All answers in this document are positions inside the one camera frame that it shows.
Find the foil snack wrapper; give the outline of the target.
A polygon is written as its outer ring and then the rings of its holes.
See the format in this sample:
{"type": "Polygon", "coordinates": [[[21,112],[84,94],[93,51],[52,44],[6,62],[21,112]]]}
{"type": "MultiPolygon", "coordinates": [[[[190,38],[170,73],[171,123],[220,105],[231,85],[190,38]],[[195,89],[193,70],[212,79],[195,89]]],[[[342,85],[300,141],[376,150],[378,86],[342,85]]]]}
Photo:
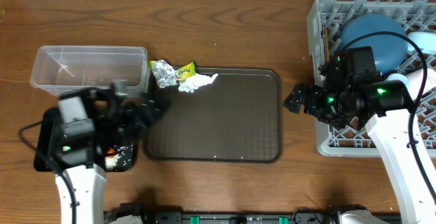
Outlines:
{"type": "Polygon", "coordinates": [[[196,67],[193,62],[178,69],[175,69],[165,60],[150,61],[149,65],[160,89],[175,86],[196,74],[196,67]]]}

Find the wooden chopstick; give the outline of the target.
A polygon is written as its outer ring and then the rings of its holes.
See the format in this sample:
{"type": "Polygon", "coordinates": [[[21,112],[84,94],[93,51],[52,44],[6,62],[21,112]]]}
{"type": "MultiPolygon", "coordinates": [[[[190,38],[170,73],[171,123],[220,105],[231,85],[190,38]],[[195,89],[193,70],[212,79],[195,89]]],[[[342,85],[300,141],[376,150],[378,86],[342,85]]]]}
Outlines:
{"type": "Polygon", "coordinates": [[[326,48],[326,62],[330,61],[330,46],[329,46],[329,30],[327,28],[324,29],[324,39],[325,39],[325,48],[326,48]]]}

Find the pile of white rice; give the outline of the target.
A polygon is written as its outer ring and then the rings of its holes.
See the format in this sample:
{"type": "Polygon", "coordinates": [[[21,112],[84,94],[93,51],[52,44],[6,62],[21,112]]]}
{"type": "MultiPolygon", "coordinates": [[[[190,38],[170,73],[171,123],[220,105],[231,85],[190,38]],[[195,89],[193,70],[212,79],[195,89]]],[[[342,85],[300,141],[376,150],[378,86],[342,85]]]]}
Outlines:
{"type": "Polygon", "coordinates": [[[115,149],[116,155],[113,157],[105,157],[105,165],[107,172],[125,172],[132,168],[134,164],[134,145],[111,147],[115,149]]]}

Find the white tissue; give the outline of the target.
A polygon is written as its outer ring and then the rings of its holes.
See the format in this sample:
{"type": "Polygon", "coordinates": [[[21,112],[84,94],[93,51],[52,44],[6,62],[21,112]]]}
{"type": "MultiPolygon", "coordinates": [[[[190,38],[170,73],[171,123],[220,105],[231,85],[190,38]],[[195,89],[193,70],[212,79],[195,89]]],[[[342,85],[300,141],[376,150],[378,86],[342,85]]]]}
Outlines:
{"type": "Polygon", "coordinates": [[[212,84],[219,74],[213,74],[212,76],[207,76],[203,74],[195,74],[189,77],[185,81],[179,84],[178,91],[193,93],[195,90],[199,89],[201,86],[206,86],[212,84]]]}

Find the dark blue plate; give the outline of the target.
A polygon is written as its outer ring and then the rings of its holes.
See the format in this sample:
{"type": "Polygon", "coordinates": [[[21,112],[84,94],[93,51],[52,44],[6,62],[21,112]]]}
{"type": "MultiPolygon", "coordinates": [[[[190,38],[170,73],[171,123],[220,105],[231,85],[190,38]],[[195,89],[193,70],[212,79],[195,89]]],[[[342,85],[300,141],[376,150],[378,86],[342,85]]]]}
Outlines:
{"type": "MultiPolygon", "coordinates": [[[[393,18],[381,14],[367,14],[349,21],[341,30],[341,43],[337,52],[352,40],[370,33],[389,31],[406,36],[403,27],[393,18]]],[[[375,59],[377,71],[384,74],[394,71],[405,59],[408,43],[393,35],[376,35],[362,39],[349,48],[370,46],[375,59]]]]}

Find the light blue saucer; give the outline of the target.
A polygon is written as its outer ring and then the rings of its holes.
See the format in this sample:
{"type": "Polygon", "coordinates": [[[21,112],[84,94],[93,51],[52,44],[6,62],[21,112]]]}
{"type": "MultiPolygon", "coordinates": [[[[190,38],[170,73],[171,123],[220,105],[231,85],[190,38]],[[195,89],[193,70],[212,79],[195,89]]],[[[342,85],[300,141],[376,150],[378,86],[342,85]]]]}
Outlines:
{"type": "Polygon", "coordinates": [[[436,34],[429,32],[411,32],[407,37],[413,41],[424,54],[436,53],[436,34]]]}

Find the light blue cup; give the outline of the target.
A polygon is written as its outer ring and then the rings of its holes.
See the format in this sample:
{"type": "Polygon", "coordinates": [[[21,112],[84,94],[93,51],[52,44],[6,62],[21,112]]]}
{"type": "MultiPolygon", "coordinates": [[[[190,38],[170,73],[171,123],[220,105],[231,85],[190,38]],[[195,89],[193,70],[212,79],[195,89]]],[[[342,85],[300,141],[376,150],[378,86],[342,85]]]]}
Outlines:
{"type": "Polygon", "coordinates": [[[386,78],[386,81],[394,81],[394,80],[401,81],[405,86],[409,86],[409,80],[403,74],[393,73],[386,78]]]}

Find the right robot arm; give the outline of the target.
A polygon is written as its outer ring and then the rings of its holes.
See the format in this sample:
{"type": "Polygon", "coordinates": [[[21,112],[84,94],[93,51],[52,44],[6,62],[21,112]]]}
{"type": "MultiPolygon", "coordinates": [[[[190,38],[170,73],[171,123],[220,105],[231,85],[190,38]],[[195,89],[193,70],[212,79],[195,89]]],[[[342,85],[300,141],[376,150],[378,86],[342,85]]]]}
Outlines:
{"type": "Polygon", "coordinates": [[[357,118],[379,151],[402,222],[435,222],[435,166],[419,132],[416,100],[402,82],[357,84],[351,89],[336,86],[332,93],[300,83],[283,105],[339,128],[357,118]]]}

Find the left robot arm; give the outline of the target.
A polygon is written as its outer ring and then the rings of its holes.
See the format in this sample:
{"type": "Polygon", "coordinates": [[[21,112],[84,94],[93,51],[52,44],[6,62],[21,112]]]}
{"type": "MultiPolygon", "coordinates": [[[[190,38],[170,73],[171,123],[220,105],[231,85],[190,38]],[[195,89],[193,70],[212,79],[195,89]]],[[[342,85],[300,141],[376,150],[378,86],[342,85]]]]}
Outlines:
{"type": "Polygon", "coordinates": [[[56,173],[62,223],[104,223],[110,149],[141,140],[168,108],[146,93],[141,99],[126,101],[115,88],[96,87],[60,96],[48,158],[56,173]]]}

